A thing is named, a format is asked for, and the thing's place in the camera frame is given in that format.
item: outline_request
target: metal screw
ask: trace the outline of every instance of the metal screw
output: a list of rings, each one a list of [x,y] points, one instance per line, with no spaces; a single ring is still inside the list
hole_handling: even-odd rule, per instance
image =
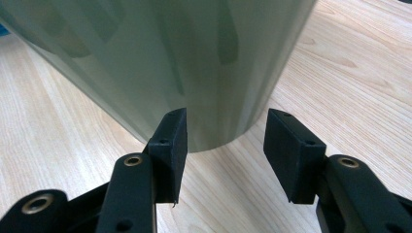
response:
[[[338,159],[338,161],[343,166],[349,167],[349,168],[357,168],[360,166],[359,163],[352,158],[341,157]]]
[[[139,155],[132,155],[124,160],[124,165],[128,167],[139,165],[143,162],[143,158]]]
[[[21,211],[27,215],[39,213],[47,208],[52,203],[53,199],[53,196],[49,193],[42,194],[26,202],[21,208]]]

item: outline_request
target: cylindrical object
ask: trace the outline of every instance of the cylindrical object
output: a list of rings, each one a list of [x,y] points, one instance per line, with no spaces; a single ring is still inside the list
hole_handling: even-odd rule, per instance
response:
[[[188,109],[189,147],[259,117],[315,0],[0,0],[0,21],[141,141]]]

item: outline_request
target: wood grain surface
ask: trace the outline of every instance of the wood grain surface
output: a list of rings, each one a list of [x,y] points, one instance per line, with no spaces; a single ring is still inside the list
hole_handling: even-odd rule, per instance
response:
[[[412,199],[411,74],[411,4],[321,0],[267,107]],[[144,146],[14,35],[0,37],[0,103],[0,216],[38,189],[89,191]],[[315,206],[288,203],[265,159],[265,118],[188,156],[179,205],[157,205],[159,232],[320,232]]]

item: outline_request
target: light wooden tabletop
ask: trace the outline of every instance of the light wooden tabletop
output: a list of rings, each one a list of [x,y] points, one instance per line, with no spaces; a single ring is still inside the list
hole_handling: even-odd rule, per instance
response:
[[[412,199],[412,5],[317,4],[268,108],[366,162]],[[16,36],[0,38],[0,216],[38,189],[70,199],[110,179],[143,144]],[[159,232],[320,232],[315,205],[287,198],[262,151],[266,113],[243,136],[189,154],[180,204],[157,205]]]

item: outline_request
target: black plastic bracket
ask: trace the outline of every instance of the black plastic bracket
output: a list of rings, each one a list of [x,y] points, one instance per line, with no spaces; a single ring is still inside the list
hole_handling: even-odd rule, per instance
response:
[[[326,145],[292,115],[269,110],[263,150],[290,201],[319,196],[323,232],[412,232],[411,201],[390,193],[360,160],[326,157]]]
[[[112,178],[70,202],[59,190],[20,199],[0,233],[156,232],[156,203],[179,200],[188,154],[186,109],[166,114],[142,153],[118,159]]]
[[[294,116],[270,109],[263,150],[289,201],[313,204],[326,145]]]

